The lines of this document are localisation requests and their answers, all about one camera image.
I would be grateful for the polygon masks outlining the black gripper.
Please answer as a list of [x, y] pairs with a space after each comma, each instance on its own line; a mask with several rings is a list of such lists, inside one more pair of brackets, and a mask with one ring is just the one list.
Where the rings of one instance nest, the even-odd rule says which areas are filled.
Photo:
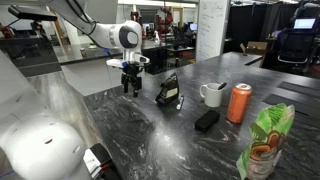
[[134, 88], [133, 97], [138, 97], [138, 88], [142, 87], [142, 78], [138, 74], [143, 71], [142, 68], [134, 64], [126, 64], [123, 68], [121, 83], [124, 85], [124, 93], [128, 93], [128, 85]]

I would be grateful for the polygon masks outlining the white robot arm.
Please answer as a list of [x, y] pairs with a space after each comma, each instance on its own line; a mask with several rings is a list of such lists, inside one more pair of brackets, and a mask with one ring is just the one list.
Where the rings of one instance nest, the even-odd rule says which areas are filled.
[[[107, 65], [127, 70], [150, 61], [141, 53], [139, 23], [100, 23], [85, 13], [86, 0], [39, 0], [86, 34], [97, 46], [120, 49]], [[0, 59], [0, 147], [24, 180], [92, 180], [83, 160], [86, 144], [58, 118], [12, 61]]]

